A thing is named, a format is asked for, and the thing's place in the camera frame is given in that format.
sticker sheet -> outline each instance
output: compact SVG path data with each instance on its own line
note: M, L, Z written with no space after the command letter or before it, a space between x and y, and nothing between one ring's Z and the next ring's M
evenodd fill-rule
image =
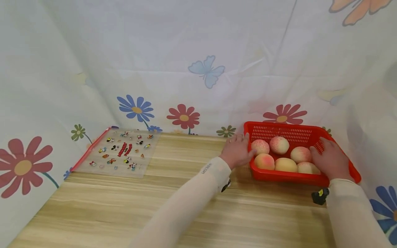
M110 129L74 171L142 178L161 133Z

fabric backdrop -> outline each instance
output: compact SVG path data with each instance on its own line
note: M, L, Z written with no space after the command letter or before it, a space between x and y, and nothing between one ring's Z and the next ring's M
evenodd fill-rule
M246 121L325 128L397 245L396 11L392 0L0 0L0 247L105 128L228 137Z

peach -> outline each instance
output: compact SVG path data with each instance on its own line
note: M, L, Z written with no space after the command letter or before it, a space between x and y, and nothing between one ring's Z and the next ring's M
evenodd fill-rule
M261 153L254 160L259 169L274 170L274 158L266 153Z
M295 147L291 151L290 157L293 161L295 161L295 163L312 161L312 154L310 153L310 150L303 146Z
M320 170L317 169L317 167L310 162L301 162L297 166L299 173L315 174L315 175L321 174Z
M272 152L279 155L285 154L289 149L288 141L281 136L273 137L270 140L269 146Z
M297 164L289 158L279 158L276 160L276 171L298 172Z
M261 153L269 154L270 151L269 144L264 140L255 140L254 142L252 142L251 149L256 150L256 156Z

black clip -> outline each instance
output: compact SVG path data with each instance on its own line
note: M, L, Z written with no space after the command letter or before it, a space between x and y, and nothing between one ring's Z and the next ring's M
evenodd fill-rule
M229 179L229 182L222 188L221 193L222 193L223 191L225 191L230 185L231 185L231 181L230 181L230 179Z
M330 190L328 188L323 188L318 192L312 193L312 199L315 204L324 205L326 202L327 196L330 194Z

flower stem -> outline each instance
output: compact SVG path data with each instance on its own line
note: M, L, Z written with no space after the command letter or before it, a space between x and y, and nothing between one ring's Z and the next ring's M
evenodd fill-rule
M91 141L91 139L90 139L90 137L88 137L87 136L87 134L84 134L86 137L87 137L87 139L91 142L91 144L93 143L92 141Z
M145 122L145 120L143 120L143 123L145 123L146 127L147 127L148 130L149 130L149 126L148 126L148 124Z
M42 172L42 174L43 174L44 176L46 176L48 179L50 179L51 182L53 182L53 183L55 184L55 187L56 187L56 188L59 188L59 185L56 183L56 181L55 181L47 172Z

